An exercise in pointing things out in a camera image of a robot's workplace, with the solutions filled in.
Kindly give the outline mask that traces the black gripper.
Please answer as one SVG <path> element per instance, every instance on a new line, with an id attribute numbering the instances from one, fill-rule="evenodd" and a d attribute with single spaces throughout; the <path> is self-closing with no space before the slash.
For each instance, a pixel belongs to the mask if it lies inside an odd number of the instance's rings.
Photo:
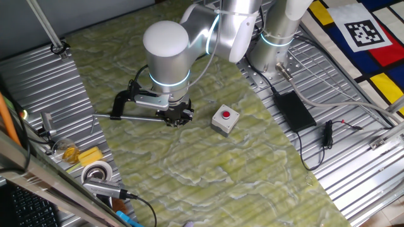
<path id="1" fill-rule="evenodd" d="M 180 127 L 193 120 L 193 109 L 191 100 L 181 102 L 176 106 L 170 106 L 168 110 L 158 110 L 157 116 L 162 119 L 166 126 Z M 175 122 L 170 117 L 180 117 Z"/>

